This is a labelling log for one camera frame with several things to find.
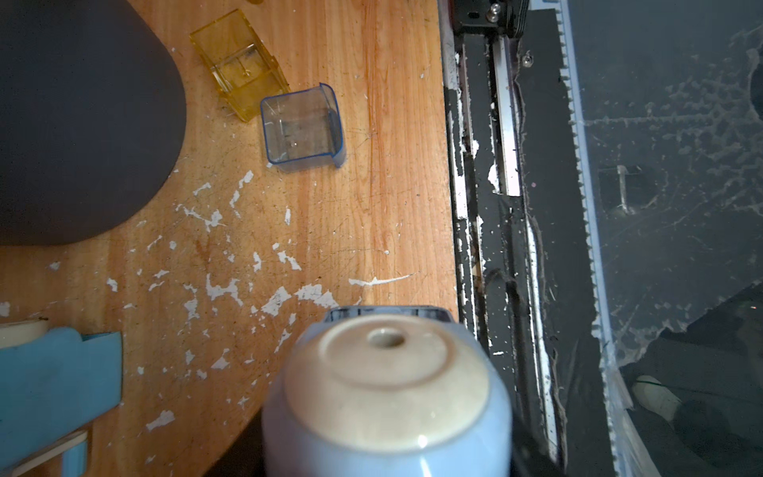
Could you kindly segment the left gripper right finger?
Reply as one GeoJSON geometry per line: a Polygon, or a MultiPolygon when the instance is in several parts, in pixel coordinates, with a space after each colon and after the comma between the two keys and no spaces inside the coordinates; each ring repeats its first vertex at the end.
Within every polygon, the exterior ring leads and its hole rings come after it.
{"type": "Polygon", "coordinates": [[[540,443],[526,429],[522,421],[513,421],[512,477],[564,477],[560,467],[542,452],[540,443]]]}

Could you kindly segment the yellow clear shavings tray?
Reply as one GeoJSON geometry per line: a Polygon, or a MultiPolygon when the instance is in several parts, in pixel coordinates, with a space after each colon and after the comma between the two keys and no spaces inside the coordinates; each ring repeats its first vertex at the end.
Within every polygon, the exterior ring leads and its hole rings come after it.
{"type": "Polygon", "coordinates": [[[288,93],[286,77],[248,19],[236,9],[192,32],[190,41],[217,83],[221,98],[249,122],[266,97],[288,93]]]}

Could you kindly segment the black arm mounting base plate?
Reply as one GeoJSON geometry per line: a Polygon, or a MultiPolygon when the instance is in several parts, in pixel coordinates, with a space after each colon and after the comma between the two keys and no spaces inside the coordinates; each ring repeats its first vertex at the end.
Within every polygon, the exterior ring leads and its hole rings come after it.
{"type": "Polygon", "coordinates": [[[565,476],[612,476],[560,2],[438,5],[458,318],[565,476]]]}

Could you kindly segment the light blue sharpener front row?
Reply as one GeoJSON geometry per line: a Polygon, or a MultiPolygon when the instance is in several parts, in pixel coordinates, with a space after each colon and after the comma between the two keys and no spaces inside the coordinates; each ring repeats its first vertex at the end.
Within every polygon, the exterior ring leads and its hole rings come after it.
{"type": "Polygon", "coordinates": [[[300,336],[262,409],[270,476],[507,476],[512,406],[438,307],[345,307],[300,336]]]}

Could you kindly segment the blue sharpener back row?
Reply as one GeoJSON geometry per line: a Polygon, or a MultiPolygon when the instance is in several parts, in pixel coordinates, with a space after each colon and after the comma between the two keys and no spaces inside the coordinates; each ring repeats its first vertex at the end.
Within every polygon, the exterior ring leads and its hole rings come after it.
{"type": "Polygon", "coordinates": [[[61,458],[87,471],[86,426],[121,402],[122,337],[83,335],[45,318],[1,326],[1,473],[21,476],[61,458]]]}

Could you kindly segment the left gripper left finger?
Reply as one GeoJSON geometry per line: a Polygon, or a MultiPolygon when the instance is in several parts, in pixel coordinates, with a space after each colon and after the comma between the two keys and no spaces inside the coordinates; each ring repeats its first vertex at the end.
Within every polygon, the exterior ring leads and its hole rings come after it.
{"type": "Polygon", "coordinates": [[[262,411],[258,411],[230,448],[205,472],[205,477],[264,477],[262,411]]]}

